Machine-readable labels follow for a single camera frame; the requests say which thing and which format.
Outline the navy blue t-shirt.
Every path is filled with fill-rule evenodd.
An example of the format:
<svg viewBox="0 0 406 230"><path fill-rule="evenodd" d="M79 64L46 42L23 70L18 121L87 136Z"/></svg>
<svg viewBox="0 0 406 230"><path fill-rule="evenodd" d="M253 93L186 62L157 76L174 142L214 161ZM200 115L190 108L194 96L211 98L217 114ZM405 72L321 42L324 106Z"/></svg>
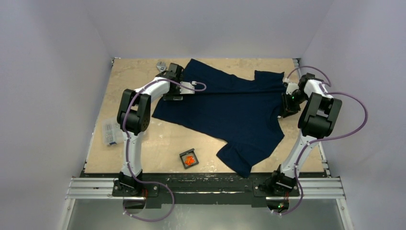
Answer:
<svg viewBox="0 0 406 230"><path fill-rule="evenodd" d="M191 59L183 75L206 90L181 101L159 100L152 116L224 140L217 157L248 177L284 138L278 122L284 74L257 70L245 80Z"/></svg>

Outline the orange glitter leaf brooch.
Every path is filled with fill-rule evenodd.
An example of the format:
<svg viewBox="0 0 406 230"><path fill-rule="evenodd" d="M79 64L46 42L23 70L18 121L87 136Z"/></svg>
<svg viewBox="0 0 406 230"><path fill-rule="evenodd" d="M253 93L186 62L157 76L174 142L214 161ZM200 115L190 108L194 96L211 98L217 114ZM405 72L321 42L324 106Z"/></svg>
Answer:
<svg viewBox="0 0 406 230"><path fill-rule="evenodd" d="M190 166L190 165L193 165L195 163L195 159L194 159L194 157L192 155L189 155L189 156L187 156L185 158L184 162L185 162L186 165Z"/></svg>

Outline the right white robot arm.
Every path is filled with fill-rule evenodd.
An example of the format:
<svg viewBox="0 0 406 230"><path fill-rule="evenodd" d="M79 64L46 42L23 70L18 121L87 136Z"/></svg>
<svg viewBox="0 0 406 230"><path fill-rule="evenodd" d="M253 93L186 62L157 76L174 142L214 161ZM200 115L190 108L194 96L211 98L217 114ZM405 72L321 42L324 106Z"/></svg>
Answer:
<svg viewBox="0 0 406 230"><path fill-rule="evenodd" d="M336 124L342 101L328 95L321 79L314 74L303 75L298 83L286 80L282 94L280 116L286 118L298 112L298 138L278 169L267 182L275 195L291 192L298 184L300 170L316 145L316 141L328 137Z"/></svg>

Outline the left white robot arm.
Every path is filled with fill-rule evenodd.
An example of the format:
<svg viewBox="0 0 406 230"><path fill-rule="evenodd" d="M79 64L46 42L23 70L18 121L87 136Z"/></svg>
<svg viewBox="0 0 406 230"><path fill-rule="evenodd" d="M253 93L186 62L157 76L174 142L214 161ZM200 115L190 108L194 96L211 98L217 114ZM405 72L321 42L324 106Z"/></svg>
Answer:
<svg viewBox="0 0 406 230"><path fill-rule="evenodd" d="M183 67L171 63L167 70L158 74L145 86L123 91L117 122L123 132L123 165L118 179L114 181L113 194L140 196L144 191L141 166L141 147L144 132L151 119L151 104L166 94L178 96L183 80Z"/></svg>

